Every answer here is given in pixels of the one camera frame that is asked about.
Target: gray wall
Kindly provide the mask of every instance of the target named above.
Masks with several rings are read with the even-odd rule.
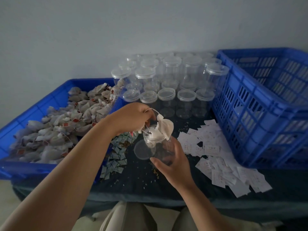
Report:
[[[308,0],[0,0],[0,127],[125,54],[308,50]]]

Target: beige pants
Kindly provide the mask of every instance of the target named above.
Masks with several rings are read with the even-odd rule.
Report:
[[[172,231],[198,231],[187,207],[177,217]],[[104,220],[100,231],[157,231],[157,224],[142,203],[120,201]]]

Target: blue plastic bin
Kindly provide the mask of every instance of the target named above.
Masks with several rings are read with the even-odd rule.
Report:
[[[9,147],[16,141],[15,133],[26,127],[29,120],[40,121],[46,115],[49,106],[55,109],[66,107],[68,101],[68,91],[72,87],[79,87],[83,91],[90,91],[94,87],[108,83],[113,86],[113,78],[91,78],[91,79],[71,79],[59,86],[53,92],[45,96],[35,105],[16,117],[13,121],[0,129],[0,179],[9,180],[13,175],[27,177],[29,174],[49,173],[56,164],[24,163],[24,162],[7,162],[5,157],[9,155]],[[118,99],[110,113],[120,109],[123,106],[123,100]]]
[[[308,169],[308,54],[239,49],[217,58],[230,72],[212,108],[238,163]]]

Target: person's left arm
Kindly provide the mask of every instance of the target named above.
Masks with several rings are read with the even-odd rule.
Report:
[[[112,138],[155,119],[141,103],[124,106],[96,124],[65,159],[25,198],[0,228],[71,230],[87,200]]]

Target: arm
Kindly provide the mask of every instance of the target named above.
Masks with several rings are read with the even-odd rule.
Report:
[[[175,152],[174,161],[171,166],[165,165],[154,157],[151,157],[150,160],[180,193],[198,230],[233,230],[194,183],[190,173],[189,162],[181,144],[173,137],[171,137],[171,141]]]
[[[141,129],[150,118],[147,105],[124,106],[96,124],[65,159],[28,195],[0,230],[71,230],[87,200],[110,141]]]

